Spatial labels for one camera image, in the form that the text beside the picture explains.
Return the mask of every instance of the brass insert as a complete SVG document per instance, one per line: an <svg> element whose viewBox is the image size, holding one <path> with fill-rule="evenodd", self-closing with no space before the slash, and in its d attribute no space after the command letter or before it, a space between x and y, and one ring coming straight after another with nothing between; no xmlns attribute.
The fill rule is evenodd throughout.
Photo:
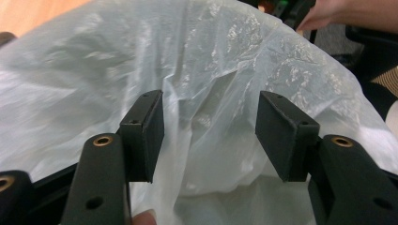
<svg viewBox="0 0 398 225"><path fill-rule="evenodd" d="M101 136L93 141L93 144L97 147L102 147L110 144L114 139L110 136Z"/></svg>
<svg viewBox="0 0 398 225"><path fill-rule="evenodd" d="M342 146L342 147L352 147L354 146L354 144L349 141L346 138L342 138L342 137L335 137L331 139L332 142L334 142L335 144Z"/></svg>
<svg viewBox="0 0 398 225"><path fill-rule="evenodd" d="M15 178L13 176L9 175L0 176L0 192L11 187L14 181Z"/></svg>

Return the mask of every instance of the white plastic bag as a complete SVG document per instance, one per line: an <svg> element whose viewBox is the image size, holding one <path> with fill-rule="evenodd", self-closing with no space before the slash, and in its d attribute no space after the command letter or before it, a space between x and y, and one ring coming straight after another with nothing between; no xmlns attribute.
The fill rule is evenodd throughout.
<svg viewBox="0 0 398 225"><path fill-rule="evenodd" d="M236 1L95 1L0 51L0 170L34 181L164 92L154 184L132 210L159 224L308 224L306 184L283 184L254 135L259 92L281 94L398 172L398 142L355 77L278 19Z"/></svg>

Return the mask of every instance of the translucent plastic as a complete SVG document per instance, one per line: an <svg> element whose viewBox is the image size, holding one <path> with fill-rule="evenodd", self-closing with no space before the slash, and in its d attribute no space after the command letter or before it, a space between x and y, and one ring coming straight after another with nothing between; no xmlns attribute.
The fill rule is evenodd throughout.
<svg viewBox="0 0 398 225"><path fill-rule="evenodd" d="M37 181L164 92L154 183L132 211L159 224L311 224L306 184L283 184L254 135L261 90L360 142L398 172L398 141L355 77L278 19L236 1L91 2L0 51L0 170Z"/></svg>

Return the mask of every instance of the wrinkled plastic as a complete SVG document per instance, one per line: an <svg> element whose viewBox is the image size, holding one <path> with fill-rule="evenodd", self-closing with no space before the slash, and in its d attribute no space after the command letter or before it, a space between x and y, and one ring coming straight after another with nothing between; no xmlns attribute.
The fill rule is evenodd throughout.
<svg viewBox="0 0 398 225"><path fill-rule="evenodd" d="M96 1L3 48L0 170L36 181L77 162L154 89L165 137L131 210L153 208L159 224L314 224L306 184L283 184L254 135L260 90L398 172L398 141L349 71L278 19L221 0Z"/></svg>

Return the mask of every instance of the plastic bag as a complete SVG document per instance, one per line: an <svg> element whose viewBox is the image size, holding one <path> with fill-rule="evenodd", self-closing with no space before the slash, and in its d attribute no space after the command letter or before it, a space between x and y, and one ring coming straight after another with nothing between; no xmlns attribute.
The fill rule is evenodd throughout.
<svg viewBox="0 0 398 225"><path fill-rule="evenodd" d="M95 1L0 51L0 170L34 181L115 132L139 95L164 92L153 185L133 214L159 224L308 224L306 184L283 184L254 135L260 90L360 142L397 173L398 142L355 77L278 19L236 1Z"/></svg>

